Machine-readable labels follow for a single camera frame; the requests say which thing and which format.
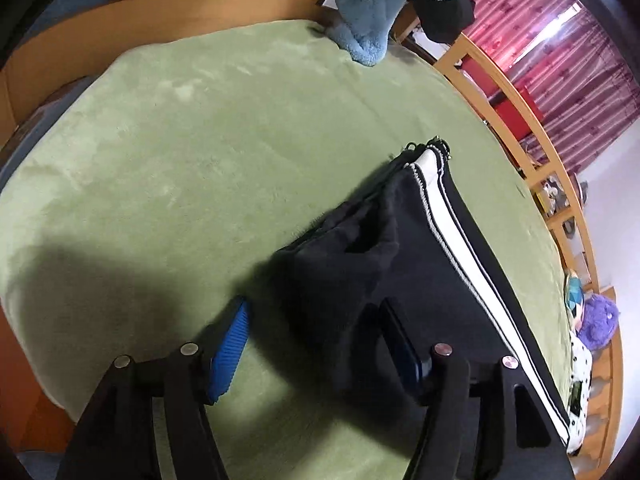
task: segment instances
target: mattress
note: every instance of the mattress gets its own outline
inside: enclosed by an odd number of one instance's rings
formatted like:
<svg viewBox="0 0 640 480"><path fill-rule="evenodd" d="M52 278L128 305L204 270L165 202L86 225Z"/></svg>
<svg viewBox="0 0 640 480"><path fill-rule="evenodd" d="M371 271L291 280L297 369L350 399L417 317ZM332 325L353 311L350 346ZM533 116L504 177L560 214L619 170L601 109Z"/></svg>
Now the mattress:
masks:
<svg viewBox="0 0 640 480"><path fill-rule="evenodd" d="M259 295L274 251L436 135L566 399L558 251L493 134L414 54L366 68L304 21L123 54L15 170L0 298L47 395L77 419L114 357L167 354L234 294ZM208 411L229 475L400 478L411 446L301 387L309 361L266 313Z"/></svg>

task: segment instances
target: wooden bed frame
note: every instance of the wooden bed frame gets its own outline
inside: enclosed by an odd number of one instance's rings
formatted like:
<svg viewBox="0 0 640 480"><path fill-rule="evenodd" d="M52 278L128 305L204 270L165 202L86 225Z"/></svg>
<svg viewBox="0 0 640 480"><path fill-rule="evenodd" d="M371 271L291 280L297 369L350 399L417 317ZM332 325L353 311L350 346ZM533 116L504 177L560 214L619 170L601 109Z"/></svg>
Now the wooden bed frame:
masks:
<svg viewBox="0 0 640 480"><path fill-rule="evenodd" d="M77 14L31 38L15 50L0 72L0 147L18 124L62 85L85 75L102 73L123 52L150 43L165 43L227 28L304 18L328 23L335 11L318 5L322 0L117 0ZM405 8L394 31L402 39L415 25L415 14ZM456 63L474 58L511 100L527 121L544 150L548 163L537 168L513 137L487 99L458 71ZM576 259L562 224L575 219L589 274L587 290L600 291L593 248L580 201L564 166L526 102L504 73L465 36L454 43L434 67L467 99L497 134L507 154L524 176L533 194L555 174L569 201L569 207L546 218L565 267L576 268ZM620 335L594 364L604 370L609 383L590 403L606 417L596 435L590 435L579 457L589 456L591 469L580 480L599 478L610 462L620 420L622 397L622 348Z"/></svg>

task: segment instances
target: black garment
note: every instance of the black garment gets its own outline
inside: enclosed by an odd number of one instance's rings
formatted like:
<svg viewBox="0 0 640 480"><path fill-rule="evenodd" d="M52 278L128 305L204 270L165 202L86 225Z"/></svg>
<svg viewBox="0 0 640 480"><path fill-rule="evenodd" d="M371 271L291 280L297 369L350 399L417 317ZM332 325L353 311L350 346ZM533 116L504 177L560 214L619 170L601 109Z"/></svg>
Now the black garment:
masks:
<svg viewBox="0 0 640 480"><path fill-rule="evenodd" d="M430 174L421 169L420 155L428 153ZM536 396L560 457L559 469L540 478L566 478L566 410L518 300L456 190L448 155L441 140L406 150L357 197L277 252L277 295L334 391L390 429L413 433L423 412L402 389L381 338L376 306L383 299L399 300L412 333L424 335L414 342L425 348L446 342L484 364L515 355L523 371L518 384ZM470 258L461 256L460 240Z"/></svg>
<svg viewBox="0 0 640 480"><path fill-rule="evenodd" d="M412 0L422 30L431 41L453 43L476 17L474 0Z"/></svg>

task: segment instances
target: wooden floor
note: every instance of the wooden floor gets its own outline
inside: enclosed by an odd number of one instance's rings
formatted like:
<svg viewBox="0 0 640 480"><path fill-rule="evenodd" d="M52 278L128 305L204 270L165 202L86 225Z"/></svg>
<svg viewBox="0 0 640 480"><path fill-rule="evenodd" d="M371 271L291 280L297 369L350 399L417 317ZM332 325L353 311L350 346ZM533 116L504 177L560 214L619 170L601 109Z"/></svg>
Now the wooden floor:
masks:
<svg viewBox="0 0 640 480"><path fill-rule="evenodd" d="M74 424L45 396L0 307L0 431L14 451L63 452Z"/></svg>

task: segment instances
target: curtain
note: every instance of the curtain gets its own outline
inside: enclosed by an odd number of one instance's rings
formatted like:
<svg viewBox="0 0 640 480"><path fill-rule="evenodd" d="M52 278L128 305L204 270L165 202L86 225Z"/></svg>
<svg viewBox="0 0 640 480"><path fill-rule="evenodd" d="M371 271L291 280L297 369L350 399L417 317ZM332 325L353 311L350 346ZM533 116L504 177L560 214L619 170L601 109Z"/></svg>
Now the curtain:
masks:
<svg viewBox="0 0 640 480"><path fill-rule="evenodd" d="M506 71L525 47L575 0L475 0L465 34Z"/></svg>
<svg viewBox="0 0 640 480"><path fill-rule="evenodd" d="M544 114L544 126L567 171L593 162L640 116L640 87L619 51L585 9L511 71ZM536 139L523 140L537 160Z"/></svg>

